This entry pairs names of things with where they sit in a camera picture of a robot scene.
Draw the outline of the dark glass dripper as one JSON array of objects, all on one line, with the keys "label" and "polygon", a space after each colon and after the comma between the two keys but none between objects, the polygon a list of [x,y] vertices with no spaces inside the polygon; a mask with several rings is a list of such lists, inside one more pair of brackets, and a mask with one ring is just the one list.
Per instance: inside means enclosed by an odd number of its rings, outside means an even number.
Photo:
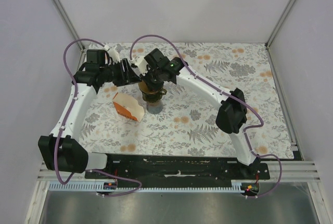
[{"label": "dark glass dripper", "polygon": [[167,90],[164,89],[163,87],[161,87],[159,90],[157,91],[153,91],[151,89],[149,89],[150,92],[148,94],[146,93],[142,93],[142,97],[143,97],[143,100],[145,102],[150,102],[150,103],[155,103],[155,102],[158,102],[158,101],[161,101],[162,100],[162,97],[166,95],[167,93]]}]

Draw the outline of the orange coffee filter box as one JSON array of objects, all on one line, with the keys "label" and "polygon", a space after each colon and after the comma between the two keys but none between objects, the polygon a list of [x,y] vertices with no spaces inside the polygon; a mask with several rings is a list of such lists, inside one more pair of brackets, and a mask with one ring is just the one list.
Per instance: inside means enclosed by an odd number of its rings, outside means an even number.
[{"label": "orange coffee filter box", "polygon": [[113,97],[112,102],[119,115],[136,122],[141,122],[143,119],[145,110],[134,97],[124,93],[117,93]]}]

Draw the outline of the brown paper coffee filter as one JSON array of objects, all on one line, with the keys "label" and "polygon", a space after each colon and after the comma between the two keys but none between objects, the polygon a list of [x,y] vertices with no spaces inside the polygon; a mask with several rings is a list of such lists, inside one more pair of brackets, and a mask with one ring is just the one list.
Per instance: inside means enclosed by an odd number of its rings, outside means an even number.
[{"label": "brown paper coffee filter", "polygon": [[148,94],[148,93],[150,92],[150,90],[149,90],[147,84],[146,84],[144,81],[140,82],[140,83],[138,84],[138,86],[139,86],[139,89],[140,89],[143,93]]}]

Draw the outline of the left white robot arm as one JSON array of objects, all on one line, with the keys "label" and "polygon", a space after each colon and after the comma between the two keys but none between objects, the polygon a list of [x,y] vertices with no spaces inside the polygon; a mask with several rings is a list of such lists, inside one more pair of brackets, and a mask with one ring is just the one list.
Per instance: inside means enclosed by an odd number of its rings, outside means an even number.
[{"label": "left white robot arm", "polygon": [[89,49],[84,62],[72,75],[71,93],[63,113],[48,136],[38,141],[44,163],[49,170],[83,173],[96,169],[107,179],[114,174],[114,165],[105,153],[88,152],[80,143],[81,127],[86,113],[99,89],[112,82],[125,86],[141,81],[135,65],[124,58],[115,61],[103,49]]}]

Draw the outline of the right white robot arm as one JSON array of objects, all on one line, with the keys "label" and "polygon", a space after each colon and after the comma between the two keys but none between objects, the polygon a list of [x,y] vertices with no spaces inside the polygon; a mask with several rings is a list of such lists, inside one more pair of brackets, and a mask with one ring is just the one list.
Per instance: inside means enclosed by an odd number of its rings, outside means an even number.
[{"label": "right white robot arm", "polygon": [[209,102],[218,110],[215,123],[227,133],[236,151],[239,175],[250,179],[257,173],[259,159],[245,137],[247,127],[247,106],[244,93],[240,89],[229,90],[218,86],[192,70],[180,57],[168,59],[155,48],[146,56],[136,57],[133,61],[139,68],[143,81],[151,90],[157,90],[165,82],[186,87]]}]

